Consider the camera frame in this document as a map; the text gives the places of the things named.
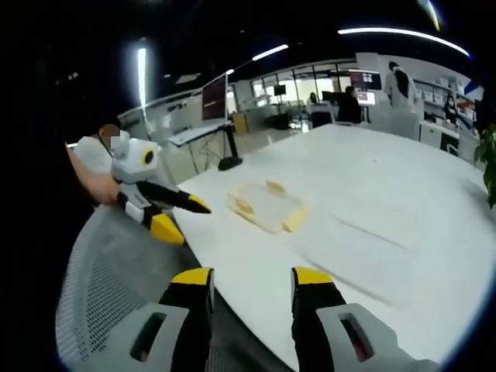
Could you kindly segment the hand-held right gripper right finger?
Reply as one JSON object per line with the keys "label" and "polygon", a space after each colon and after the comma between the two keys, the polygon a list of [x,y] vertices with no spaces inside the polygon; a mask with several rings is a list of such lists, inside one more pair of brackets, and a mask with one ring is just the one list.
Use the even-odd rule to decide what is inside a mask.
{"label": "hand-held right gripper right finger", "polygon": [[398,345],[395,331],[347,303],[327,273],[291,269],[291,334],[300,371],[439,371]]}

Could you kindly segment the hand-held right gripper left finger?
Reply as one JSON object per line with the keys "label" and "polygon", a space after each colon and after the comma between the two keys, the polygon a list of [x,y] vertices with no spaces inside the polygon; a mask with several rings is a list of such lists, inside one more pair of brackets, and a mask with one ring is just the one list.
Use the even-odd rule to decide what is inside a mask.
{"label": "hand-held right gripper left finger", "polygon": [[158,303],[129,313],[109,333],[105,371],[204,371],[212,339],[214,270],[176,275]]}

